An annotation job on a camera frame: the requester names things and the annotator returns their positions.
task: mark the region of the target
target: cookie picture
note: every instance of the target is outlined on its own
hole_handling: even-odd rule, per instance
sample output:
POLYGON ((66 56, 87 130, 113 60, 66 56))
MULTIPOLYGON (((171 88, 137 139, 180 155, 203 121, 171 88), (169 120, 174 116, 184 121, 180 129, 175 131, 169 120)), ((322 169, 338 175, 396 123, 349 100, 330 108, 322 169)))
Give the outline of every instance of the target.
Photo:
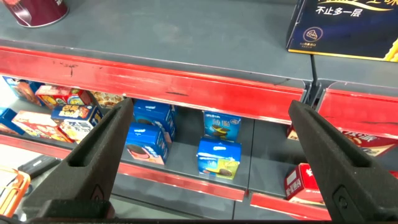
POLYGON ((127 145, 126 147, 133 158, 136 158, 136 157, 138 157, 140 159, 148 159, 149 158, 148 153, 140 146, 127 145))

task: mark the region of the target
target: product packaging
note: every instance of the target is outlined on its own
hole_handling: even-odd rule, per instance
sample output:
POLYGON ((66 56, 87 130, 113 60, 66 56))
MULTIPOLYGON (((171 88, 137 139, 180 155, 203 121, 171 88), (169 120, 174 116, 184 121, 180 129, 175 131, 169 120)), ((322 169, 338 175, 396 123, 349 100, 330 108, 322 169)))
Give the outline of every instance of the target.
POLYGON ((10 108, 0 108, 0 133, 20 135, 25 133, 24 130, 12 122, 12 119, 14 119, 16 115, 17 113, 10 108))
POLYGON ((162 130, 158 126, 131 123, 125 147, 140 161, 164 165, 169 154, 162 130))
POLYGON ((73 142, 73 140, 68 138, 57 126, 49 114, 20 111, 14 119, 12 119, 12 122, 33 137, 73 142))
POLYGON ((118 96, 110 93, 102 93, 98 91, 91 91, 94 98, 97 100, 101 108, 111 109, 114 105, 123 100, 123 96, 118 96))
POLYGON ((86 137, 101 118, 102 113, 96 106, 59 105, 51 114, 51 119, 77 143, 86 137))
POLYGON ((44 83, 33 82, 27 80, 20 80, 17 78, 3 77, 6 83, 10 86, 11 90, 21 99, 27 100, 39 106, 43 106, 44 103, 41 102, 36 96, 36 91, 44 83))
POLYGON ((241 162, 241 151, 240 143, 202 138, 197 153, 199 172, 234 179, 241 162))
POLYGON ((43 85, 36 91, 36 96, 51 110, 58 105, 91 105, 87 91, 76 88, 43 85))
POLYGON ((134 119, 137 123, 156 125, 162 129, 170 144, 175 137, 175 121, 172 107, 165 103, 137 100, 134 104, 134 119))
POLYGON ((398 1, 299 0, 290 52, 398 62, 398 1))
MULTIPOLYGON (((381 154, 395 148, 395 146, 398 146, 398 139, 377 137, 369 134, 354 133, 351 131, 343 131, 343 134, 369 156, 380 156, 381 154)), ((292 126, 287 130, 287 138, 299 140, 299 137, 292 126)))
POLYGON ((241 127, 241 118, 239 116, 211 111, 205 111, 204 116, 205 136, 236 141, 241 127))
POLYGON ((325 205, 310 164, 299 164, 286 177, 284 185, 290 202, 325 205))

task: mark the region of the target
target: orange box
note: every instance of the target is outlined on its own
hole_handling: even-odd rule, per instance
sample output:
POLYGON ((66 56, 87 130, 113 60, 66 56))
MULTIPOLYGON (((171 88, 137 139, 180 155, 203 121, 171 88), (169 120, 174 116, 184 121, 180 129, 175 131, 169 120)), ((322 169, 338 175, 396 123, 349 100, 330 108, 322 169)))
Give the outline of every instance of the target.
POLYGON ((91 98, 86 90, 64 86, 43 85, 36 91, 39 97, 51 110, 58 105, 91 105, 91 98))
POLYGON ((33 137, 73 142, 51 119, 51 115, 20 111, 12 122, 33 137))

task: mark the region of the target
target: white label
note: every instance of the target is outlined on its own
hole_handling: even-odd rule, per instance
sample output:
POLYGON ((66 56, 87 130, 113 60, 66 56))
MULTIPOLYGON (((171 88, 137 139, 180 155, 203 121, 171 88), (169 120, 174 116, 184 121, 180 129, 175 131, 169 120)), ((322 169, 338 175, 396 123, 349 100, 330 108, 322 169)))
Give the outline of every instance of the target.
POLYGON ((287 179, 286 179, 287 185, 289 185, 290 183, 292 183, 292 181, 295 180, 296 177, 297 177, 297 176, 296 176, 296 170, 295 170, 294 172, 292 172, 292 174, 290 174, 290 175, 287 177, 287 179))

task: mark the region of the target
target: red snack box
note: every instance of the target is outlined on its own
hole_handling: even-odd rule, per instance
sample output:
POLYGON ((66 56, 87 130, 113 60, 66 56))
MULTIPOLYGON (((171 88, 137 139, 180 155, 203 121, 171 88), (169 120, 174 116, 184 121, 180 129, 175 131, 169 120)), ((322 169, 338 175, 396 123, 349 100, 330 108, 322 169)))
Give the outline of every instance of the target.
MULTIPOLYGON (((398 145, 398 139, 382 138, 351 131, 343 131, 343 134, 369 156, 379 156, 398 145)), ((287 138, 299 140, 293 126, 287 130, 287 138)))
POLYGON ((286 177, 284 185, 290 202, 325 205, 310 164, 299 164, 286 177))
POLYGON ((12 122, 33 137, 73 142, 73 140, 63 133, 49 114, 20 111, 12 119, 12 122))
POLYGON ((86 90, 63 86, 41 86, 36 91, 38 96, 51 110, 58 105, 91 105, 91 98, 86 90))

